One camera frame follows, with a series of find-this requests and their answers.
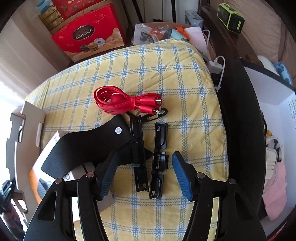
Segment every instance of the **red cable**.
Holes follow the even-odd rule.
[[[116,86],[97,88],[94,91],[94,99],[100,109],[112,115],[135,109],[139,109],[141,113],[156,114],[155,110],[159,110],[162,104],[161,97],[156,93],[129,96]]]

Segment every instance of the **yellow plaid fabric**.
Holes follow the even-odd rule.
[[[215,89],[196,49],[178,40],[139,45],[92,58],[48,79],[27,100],[46,111],[42,145],[57,130],[85,131],[113,116],[101,111],[93,99],[100,86],[114,85],[129,95],[162,93],[168,114],[168,169],[161,200],[136,192],[133,166],[119,166],[111,192],[115,204],[101,212],[109,240],[182,240],[193,203],[182,196],[171,155],[180,151],[198,172],[215,180],[228,177],[227,143]],[[145,147],[153,150],[155,121],[143,124]],[[148,178],[152,161],[147,162]],[[214,201],[209,240],[215,236],[218,202]],[[82,240],[78,223],[77,239]]]

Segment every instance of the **blue grip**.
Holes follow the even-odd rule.
[[[177,176],[181,191],[183,193],[183,196],[185,196],[188,200],[191,200],[193,198],[193,193],[191,191],[191,183],[186,175],[186,171],[184,170],[184,165],[181,162],[184,162],[185,164],[185,161],[183,159],[180,160],[178,156],[175,153],[173,153],[173,168]]]
[[[100,196],[102,199],[108,195],[115,172],[117,170],[118,166],[118,158],[113,158],[109,166],[107,167],[107,170],[105,172],[105,175],[103,176],[101,182],[100,182]]]

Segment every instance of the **pink towel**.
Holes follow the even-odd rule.
[[[277,164],[274,173],[263,189],[265,210],[271,221],[275,220],[283,211],[287,203],[286,169],[284,161]]]

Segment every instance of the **red bag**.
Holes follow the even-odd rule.
[[[52,0],[64,20],[101,1],[103,0]]]
[[[113,4],[76,18],[52,39],[74,61],[124,46],[124,32]]]

